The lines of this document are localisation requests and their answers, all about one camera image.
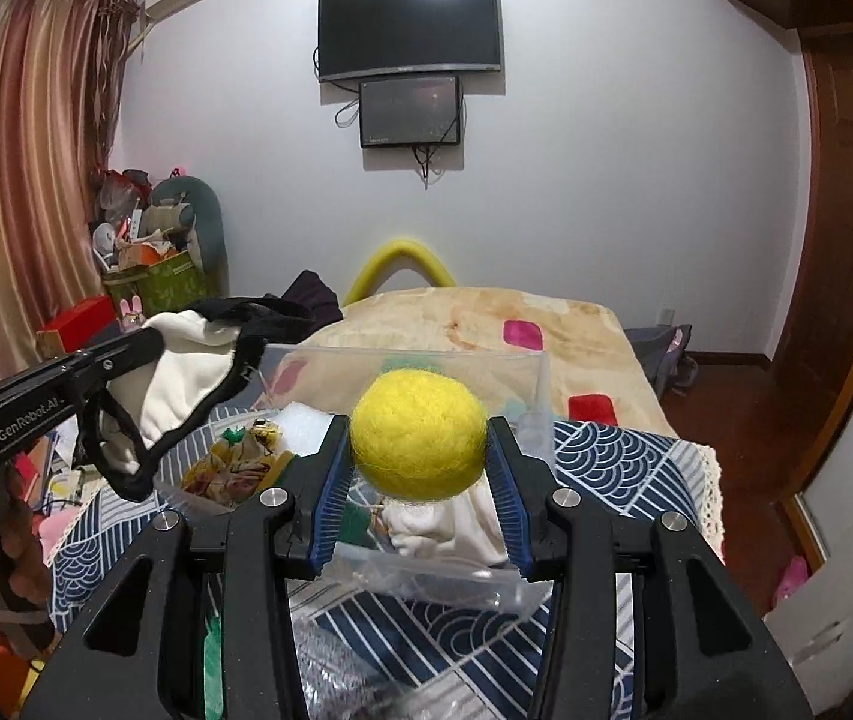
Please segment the pink rabbit toy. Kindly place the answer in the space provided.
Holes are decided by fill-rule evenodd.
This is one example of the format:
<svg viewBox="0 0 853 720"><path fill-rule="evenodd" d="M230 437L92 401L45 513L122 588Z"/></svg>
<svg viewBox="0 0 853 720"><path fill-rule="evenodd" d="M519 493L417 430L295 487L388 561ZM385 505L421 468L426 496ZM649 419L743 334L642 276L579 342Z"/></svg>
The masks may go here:
<svg viewBox="0 0 853 720"><path fill-rule="evenodd" d="M143 305L139 294L134 294L132 298L122 298L119 301L119 310L121 311L119 323L122 332L130 333L142 328L145 316L143 315Z"/></svg>

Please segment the small wall monitor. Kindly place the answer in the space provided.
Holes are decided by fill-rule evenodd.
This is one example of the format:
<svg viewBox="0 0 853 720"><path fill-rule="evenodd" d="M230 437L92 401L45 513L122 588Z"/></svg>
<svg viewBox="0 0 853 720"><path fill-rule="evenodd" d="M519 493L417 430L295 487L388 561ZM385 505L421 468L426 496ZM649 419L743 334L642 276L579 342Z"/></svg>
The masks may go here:
<svg viewBox="0 0 853 720"><path fill-rule="evenodd" d="M461 143L461 82L454 75L395 76L358 86L363 148Z"/></svg>

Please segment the floral yellow fabric scrunchie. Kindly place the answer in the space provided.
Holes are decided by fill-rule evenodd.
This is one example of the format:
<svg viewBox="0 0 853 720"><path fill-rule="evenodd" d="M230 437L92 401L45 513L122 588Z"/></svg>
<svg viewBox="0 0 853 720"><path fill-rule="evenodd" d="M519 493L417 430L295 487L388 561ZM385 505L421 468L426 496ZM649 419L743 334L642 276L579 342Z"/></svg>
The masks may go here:
<svg viewBox="0 0 853 720"><path fill-rule="evenodd" d="M294 458L282 427L256 419L225 429L207 454L187 468L179 489L233 509L274 486Z"/></svg>

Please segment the red box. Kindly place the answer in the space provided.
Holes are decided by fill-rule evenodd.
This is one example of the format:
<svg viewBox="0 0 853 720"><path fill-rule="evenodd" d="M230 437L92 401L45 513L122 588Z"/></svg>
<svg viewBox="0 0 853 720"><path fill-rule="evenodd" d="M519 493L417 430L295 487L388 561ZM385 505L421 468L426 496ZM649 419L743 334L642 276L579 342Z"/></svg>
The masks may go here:
<svg viewBox="0 0 853 720"><path fill-rule="evenodd" d="M34 333L43 359L56 359L83 348L95 335L116 320L114 304L101 294L72 305Z"/></svg>

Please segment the yellow foam arch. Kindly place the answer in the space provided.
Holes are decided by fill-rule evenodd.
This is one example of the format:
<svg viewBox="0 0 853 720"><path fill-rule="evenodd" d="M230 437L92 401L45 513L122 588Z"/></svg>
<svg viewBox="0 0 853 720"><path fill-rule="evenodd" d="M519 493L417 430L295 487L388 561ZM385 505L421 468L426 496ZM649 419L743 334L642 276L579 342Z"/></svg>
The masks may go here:
<svg viewBox="0 0 853 720"><path fill-rule="evenodd" d="M394 273L401 270L415 271L431 288L458 286L451 271L447 270L433 250L415 239L397 238L374 250L373 255L363 263L352 286L342 298L342 304L355 304L371 298Z"/></svg>

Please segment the large wall television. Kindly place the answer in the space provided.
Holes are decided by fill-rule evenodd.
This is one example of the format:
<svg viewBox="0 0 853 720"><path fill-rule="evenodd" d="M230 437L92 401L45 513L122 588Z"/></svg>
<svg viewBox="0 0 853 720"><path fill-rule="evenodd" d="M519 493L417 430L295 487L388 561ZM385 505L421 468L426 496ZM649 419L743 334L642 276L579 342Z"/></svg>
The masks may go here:
<svg viewBox="0 0 853 720"><path fill-rule="evenodd" d="M322 82L418 71L498 71L498 0L317 0Z"/></svg>

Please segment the green knitted doll clothes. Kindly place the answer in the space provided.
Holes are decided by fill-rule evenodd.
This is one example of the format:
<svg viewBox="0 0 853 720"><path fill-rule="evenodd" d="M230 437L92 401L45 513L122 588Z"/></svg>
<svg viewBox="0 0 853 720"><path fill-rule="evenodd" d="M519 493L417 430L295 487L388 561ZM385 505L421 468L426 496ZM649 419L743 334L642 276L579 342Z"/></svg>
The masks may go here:
<svg viewBox="0 0 853 720"><path fill-rule="evenodd" d="M209 611L205 617L203 656L203 718L221 720L225 712L223 676L221 676L221 617Z"/></svg>

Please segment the clear plastic storage bin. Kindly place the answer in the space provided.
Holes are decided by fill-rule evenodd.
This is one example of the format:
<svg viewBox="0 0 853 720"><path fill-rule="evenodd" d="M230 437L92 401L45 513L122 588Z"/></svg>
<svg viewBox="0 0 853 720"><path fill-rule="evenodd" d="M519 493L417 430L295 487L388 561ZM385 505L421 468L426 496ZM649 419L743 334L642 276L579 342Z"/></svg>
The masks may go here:
<svg viewBox="0 0 853 720"><path fill-rule="evenodd" d="M160 461L155 489L192 523L225 514L228 509L203 497L184 493L179 481L228 427L267 419L298 401L331 415L350 415L363 392L379 376L394 369L425 369L459 380L482 403L490 416L508 421L516 444L528 457L555 463L554 415L550 405L548 359L539 353L509 355L500 361L493 353L454 356L451 353L407 351L407 364L389 366L389 351L337 349L321 346L282 346L266 349L260 371L241 395L215 406L209 419ZM552 592L548 582L531 583L508 562L481 566L458 559L417 559L392 548L381 509L387 497L362 473L352 478L347 527L367 528L335 544L321 577L349 589L399 596L436 605L529 616Z"/></svg>

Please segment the grey backpack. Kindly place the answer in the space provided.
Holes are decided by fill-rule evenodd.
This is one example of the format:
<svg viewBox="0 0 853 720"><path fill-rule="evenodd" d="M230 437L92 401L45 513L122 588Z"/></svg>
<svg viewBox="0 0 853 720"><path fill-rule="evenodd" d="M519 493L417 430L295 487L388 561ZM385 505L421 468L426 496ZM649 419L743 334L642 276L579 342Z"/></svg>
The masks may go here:
<svg viewBox="0 0 853 720"><path fill-rule="evenodd" d="M688 323L627 328L625 335L657 398L662 400L674 390L689 392L698 376L698 364L687 353L692 339Z"/></svg>

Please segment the black white face mask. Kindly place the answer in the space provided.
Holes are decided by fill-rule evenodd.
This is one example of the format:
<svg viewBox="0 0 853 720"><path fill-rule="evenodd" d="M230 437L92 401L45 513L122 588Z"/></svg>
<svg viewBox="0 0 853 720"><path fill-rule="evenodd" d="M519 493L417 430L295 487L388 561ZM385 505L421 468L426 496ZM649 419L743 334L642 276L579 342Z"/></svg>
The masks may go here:
<svg viewBox="0 0 853 720"><path fill-rule="evenodd" d="M155 332L163 348L88 395L80 416L86 458L119 497L142 502L160 460L243 392L267 346L299 343L313 328L309 307L272 294L202 299L153 316L134 337Z"/></svg>

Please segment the black clothing pile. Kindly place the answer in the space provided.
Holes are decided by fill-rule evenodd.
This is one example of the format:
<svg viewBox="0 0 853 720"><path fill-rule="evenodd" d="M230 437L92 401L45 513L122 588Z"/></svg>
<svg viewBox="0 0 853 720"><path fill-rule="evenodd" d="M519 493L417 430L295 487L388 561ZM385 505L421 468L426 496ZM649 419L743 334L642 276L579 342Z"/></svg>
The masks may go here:
<svg viewBox="0 0 853 720"><path fill-rule="evenodd" d="M337 294L313 270L301 271L283 291L282 298L303 305L311 312L314 332L344 318Z"/></svg>

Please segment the grey green neck pillow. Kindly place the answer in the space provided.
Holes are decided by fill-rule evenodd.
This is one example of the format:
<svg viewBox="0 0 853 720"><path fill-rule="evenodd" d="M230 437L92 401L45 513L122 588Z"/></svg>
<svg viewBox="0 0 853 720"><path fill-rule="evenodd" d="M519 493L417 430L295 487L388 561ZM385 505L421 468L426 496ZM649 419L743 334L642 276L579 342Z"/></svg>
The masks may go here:
<svg viewBox="0 0 853 720"><path fill-rule="evenodd" d="M197 177L168 177L153 187L150 202L157 206L189 205L192 223L186 232L187 254L214 296L228 288L228 257L220 200L207 182Z"/></svg>

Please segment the white foam block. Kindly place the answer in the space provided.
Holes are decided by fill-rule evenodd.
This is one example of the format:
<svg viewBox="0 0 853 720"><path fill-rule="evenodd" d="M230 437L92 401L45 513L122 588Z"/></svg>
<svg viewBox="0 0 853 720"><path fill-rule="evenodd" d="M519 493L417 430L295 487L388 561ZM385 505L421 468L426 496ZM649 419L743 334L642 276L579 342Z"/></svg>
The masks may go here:
<svg viewBox="0 0 853 720"><path fill-rule="evenodd" d="M321 449L332 415L294 401L277 411L271 421L278 427L278 447L293 455L309 457Z"/></svg>

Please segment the cream drawstring pouch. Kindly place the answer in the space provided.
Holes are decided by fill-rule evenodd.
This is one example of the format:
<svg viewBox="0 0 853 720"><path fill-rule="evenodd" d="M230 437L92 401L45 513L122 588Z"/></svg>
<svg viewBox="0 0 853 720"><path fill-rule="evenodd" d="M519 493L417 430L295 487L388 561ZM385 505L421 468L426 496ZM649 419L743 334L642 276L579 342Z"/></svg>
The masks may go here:
<svg viewBox="0 0 853 720"><path fill-rule="evenodd" d="M485 475L457 496L433 502L388 499L381 520L397 553L500 566L506 559L497 509Z"/></svg>

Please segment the yellow felt ball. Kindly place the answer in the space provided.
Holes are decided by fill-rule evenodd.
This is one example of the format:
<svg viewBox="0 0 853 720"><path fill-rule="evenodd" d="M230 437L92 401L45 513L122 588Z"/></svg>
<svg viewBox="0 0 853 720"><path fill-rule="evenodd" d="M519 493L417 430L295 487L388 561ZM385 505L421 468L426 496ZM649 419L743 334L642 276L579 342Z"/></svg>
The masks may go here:
<svg viewBox="0 0 853 720"><path fill-rule="evenodd" d="M353 408L353 461L385 496L412 502L454 497L482 476L487 421L480 400L459 380L394 369Z"/></svg>

